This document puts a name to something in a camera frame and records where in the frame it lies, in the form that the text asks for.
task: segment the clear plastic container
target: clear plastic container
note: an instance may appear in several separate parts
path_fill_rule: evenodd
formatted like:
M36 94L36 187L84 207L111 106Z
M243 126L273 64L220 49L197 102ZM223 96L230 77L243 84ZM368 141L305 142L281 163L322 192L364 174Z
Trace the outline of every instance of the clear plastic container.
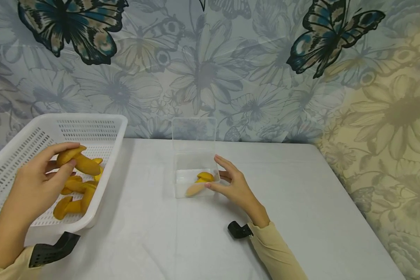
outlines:
M212 195L204 183L195 183L197 175L208 172L219 182L215 157L216 118L174 118L172 137L174 148L175 197L186 198L187 189L195 184L202 191L192 197Z

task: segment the right hand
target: right hand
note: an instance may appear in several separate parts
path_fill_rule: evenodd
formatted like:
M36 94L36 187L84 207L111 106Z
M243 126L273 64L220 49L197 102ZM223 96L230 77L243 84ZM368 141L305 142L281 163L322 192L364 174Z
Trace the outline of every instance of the right hand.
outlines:
M220 185L215 182L205 183L205 187L212 191L225 195L233 203L241 207L245 212L260 205L259 201L249 188L244 174L239 171L233 163L216 155L215 161L225 168L226 171L219 171L221 179L230 183L229 186Z

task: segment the wall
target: wall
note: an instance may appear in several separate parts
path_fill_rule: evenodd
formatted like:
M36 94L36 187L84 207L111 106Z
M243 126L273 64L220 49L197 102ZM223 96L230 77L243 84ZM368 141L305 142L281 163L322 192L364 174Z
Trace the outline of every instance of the wall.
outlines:
M208 116L218 140L316 144L420 280L420 1L109 2L59 51L0 1L0 149L48 112L123 114L127 137L169 139L171 118Z

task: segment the white tablecloth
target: white tablecloth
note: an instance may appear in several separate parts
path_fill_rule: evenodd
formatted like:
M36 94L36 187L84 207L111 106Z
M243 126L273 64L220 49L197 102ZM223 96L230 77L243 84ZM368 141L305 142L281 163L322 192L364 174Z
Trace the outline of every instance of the white tablecloth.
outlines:
M311 280L403 280L319 151L311 145L217 142L246 176ZM174 198L172 143L124 139L95 227L43 279L269 279L246 216L221 195Z

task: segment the yellow floral wall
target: yellow floral wall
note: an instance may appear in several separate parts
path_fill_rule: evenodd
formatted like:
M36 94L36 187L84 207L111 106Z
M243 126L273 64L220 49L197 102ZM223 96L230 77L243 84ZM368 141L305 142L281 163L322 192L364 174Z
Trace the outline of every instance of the yellow floral wall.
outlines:
M420 52L420 33L408 41ZM318 146L405 277L420 280L420 59L366 80Z

